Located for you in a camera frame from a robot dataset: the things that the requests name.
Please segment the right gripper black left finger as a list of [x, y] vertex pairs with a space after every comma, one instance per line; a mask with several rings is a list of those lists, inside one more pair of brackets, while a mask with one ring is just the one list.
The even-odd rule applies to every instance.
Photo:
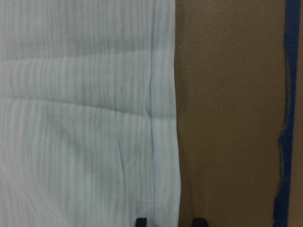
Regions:
[[135, 227], [147, 227], [147, 218], [137, 218]]

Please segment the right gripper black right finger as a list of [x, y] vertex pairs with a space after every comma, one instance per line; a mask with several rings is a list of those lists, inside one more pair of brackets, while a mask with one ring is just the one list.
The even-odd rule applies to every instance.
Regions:
[[192, 221], [192, 227], [209, 227], [205, 218], [195, 218]]

